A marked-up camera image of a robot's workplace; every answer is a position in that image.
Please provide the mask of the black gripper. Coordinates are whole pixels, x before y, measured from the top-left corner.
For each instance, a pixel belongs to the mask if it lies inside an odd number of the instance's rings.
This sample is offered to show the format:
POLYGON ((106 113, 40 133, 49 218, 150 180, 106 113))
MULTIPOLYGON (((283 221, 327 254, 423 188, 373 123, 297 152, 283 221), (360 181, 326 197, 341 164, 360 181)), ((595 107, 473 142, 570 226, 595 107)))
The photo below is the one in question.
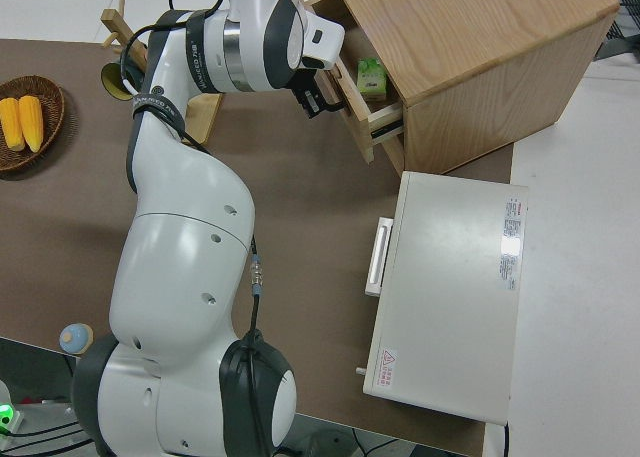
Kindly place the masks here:
POLYGON ((288 82, 288 88, 299 95, 299 102, 309 119, 321 113, 338 112, 345 107, 343 101, 326 102, 316 82, 316 70, 296 70, 288 82))

